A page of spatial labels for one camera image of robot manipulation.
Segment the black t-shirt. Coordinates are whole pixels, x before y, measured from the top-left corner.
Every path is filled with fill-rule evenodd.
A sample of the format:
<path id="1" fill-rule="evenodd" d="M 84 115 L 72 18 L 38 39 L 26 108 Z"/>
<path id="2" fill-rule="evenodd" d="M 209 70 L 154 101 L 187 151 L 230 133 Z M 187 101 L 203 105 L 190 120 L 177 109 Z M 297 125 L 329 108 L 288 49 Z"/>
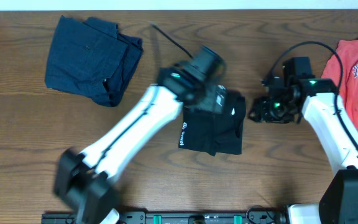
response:
<path id="1" fill-rule="evenodd" d="M 246 99 L 235 90 L 227 91 L 221 114 L 185 109 L 178 147 L 211 156 L 240 155 L 245 116 Z"/>

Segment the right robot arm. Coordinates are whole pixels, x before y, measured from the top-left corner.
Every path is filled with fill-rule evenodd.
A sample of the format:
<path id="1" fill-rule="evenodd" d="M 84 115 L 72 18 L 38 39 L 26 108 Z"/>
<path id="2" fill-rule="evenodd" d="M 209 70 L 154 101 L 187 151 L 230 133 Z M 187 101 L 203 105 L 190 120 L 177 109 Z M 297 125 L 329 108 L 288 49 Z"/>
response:
<path id="1" fill-rule="evenodd" d="M 254 100 L 249 119 L 287 124 L 307 121 L 328 158 L 333 179 L 318 203 L 287 207 L 287 223 L 358 223 L 358 132 L 330 79 L 275 77 Z"/>

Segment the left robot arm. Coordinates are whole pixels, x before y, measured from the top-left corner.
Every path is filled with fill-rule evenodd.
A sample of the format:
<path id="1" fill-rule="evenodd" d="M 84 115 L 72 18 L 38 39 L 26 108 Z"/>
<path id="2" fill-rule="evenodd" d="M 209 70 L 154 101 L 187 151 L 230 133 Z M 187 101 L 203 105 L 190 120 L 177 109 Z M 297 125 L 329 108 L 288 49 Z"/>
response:
<path id="1" fill-rule="evenodd" d="M 54 194 L 74 212 L 74 223 L 117 223 L 119 192 L 114 184 L 134 156 L 185 106 L 220 112 L 223 66 L 174 65 L 159 70 L 133 107 L 112 129 L 79 153 L 64 151 Z"/>

